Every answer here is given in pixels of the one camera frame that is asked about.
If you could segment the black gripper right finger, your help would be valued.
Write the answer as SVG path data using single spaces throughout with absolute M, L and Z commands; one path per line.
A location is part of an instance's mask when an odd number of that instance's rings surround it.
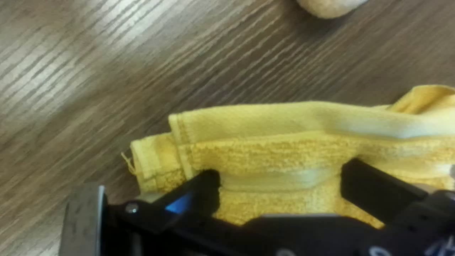
M 341 197 L 381 223 L 428 194 L 356 159 L 341 168 Z

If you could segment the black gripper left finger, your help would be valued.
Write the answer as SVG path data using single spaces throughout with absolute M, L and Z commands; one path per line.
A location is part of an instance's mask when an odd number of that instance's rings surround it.
M 162 213 L 174 220 L 183 217 L 210 218 L 220 205 L 220 177 L 203 171 L 166 196 Z

